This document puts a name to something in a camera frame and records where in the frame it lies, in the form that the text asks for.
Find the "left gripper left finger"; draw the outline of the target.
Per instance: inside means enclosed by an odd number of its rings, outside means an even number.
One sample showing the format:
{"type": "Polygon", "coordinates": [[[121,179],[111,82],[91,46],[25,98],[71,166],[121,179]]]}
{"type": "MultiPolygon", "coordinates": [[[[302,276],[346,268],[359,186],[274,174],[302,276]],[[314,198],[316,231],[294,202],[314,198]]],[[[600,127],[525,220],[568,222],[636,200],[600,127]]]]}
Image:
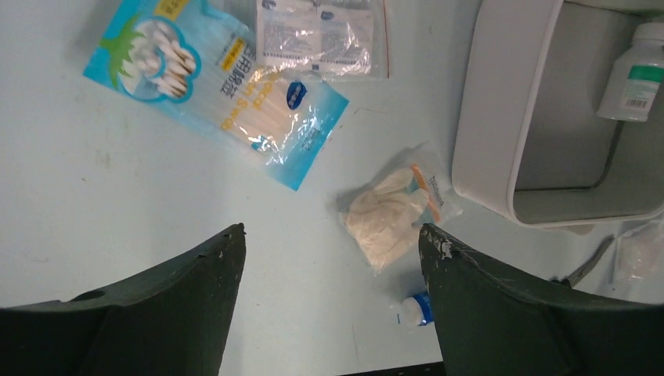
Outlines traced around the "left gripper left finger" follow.
{"type": "Polygon", "coordinates": [[[4,375],[216,375],[247,254],[243,224],[70,301],[1,311],[4,375]]]}

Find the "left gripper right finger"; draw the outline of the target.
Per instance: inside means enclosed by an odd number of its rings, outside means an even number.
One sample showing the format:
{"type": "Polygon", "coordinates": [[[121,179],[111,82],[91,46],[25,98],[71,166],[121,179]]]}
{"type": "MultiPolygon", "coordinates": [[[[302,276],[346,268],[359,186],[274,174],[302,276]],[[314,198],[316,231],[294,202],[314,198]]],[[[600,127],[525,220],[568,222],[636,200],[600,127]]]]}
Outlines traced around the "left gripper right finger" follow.
{"type": "Polygon", "coordinates": [[[660,375],[663,307],[574,290],[420,230],[448,375],[660,375]]]}

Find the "blue white bandage roll packet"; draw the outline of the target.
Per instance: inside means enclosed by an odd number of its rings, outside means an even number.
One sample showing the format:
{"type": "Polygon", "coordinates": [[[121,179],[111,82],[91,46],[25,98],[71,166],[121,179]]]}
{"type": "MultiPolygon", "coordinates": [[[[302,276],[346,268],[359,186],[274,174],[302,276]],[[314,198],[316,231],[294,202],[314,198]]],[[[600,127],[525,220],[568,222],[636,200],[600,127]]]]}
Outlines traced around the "blue white bandage roll packet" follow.
{"type": "Polygon", "coordinates": [[[431,298],[423,291],[405,298],[397,305],[398,324],[409,327],[425,327],[434,322],[431,298]]]}

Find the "bag of latex gloves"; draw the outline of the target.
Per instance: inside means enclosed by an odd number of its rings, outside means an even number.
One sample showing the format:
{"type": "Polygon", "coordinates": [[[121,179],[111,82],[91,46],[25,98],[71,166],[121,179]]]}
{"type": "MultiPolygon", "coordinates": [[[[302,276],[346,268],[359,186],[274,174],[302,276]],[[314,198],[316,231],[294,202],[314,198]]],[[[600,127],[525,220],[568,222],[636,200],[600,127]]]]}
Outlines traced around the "bag of latex gloves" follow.
{"type": "Polygon", "coordinates": [[[438,155],[423,147],[403,150],[372,181],[342,193],[336,209],[375,273],[412,251],[423,225],[463,212],[438,155]]]}

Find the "white medicine kit case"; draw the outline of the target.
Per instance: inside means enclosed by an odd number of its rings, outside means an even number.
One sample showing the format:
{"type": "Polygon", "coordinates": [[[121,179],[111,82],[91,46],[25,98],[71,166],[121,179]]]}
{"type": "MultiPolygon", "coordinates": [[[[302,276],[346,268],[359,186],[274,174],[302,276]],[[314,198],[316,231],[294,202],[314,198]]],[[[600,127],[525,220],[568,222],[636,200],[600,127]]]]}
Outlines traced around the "white medicine kit case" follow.
{"type": "Polygon", "coordinates": [[[663,212],[663,83],[645,122],[597,116],[660,1],[484,1],[467,62],[455,191],[527,227],[663,212]]]}

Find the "blue cotton swab packet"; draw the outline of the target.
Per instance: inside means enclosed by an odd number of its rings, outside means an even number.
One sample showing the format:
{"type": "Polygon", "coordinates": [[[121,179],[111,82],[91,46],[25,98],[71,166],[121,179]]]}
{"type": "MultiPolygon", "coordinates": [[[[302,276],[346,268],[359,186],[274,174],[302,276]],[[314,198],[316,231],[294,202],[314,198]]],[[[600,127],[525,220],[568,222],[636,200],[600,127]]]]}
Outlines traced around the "blue cotton swab packet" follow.
{"type": "Polygon", "coordinates": [[[254,32],[206,1],[123,1],[83,74],[227,143],[292,190],[348,106],[314,74],[262,67],[254,32]]]}

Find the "white bottle green label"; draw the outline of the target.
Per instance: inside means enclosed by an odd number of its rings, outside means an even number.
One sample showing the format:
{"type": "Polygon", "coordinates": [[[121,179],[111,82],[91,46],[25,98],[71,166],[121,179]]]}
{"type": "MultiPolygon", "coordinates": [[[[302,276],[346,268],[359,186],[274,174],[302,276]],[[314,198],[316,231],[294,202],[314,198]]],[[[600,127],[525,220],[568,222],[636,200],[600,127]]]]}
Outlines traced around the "white bottle green label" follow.
{"type": "Polygon", "coordinates": [[[662,83],[663,23],[643,23],[635,30],[630,48],[613,64],[597,116],[645,122],[662,83]]]}

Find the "clear bag of pads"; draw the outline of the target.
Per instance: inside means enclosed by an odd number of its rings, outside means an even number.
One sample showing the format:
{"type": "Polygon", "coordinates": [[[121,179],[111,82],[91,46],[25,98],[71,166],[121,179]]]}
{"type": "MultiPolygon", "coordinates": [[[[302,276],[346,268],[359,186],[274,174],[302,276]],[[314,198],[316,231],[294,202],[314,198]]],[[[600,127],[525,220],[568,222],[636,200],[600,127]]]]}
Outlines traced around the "clear bag of pads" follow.
{"type": "Polygon", "coordinates": [[[328,81],[390,76],[388,9],[383,1],[258,1],[258,62],[328,81]]]}

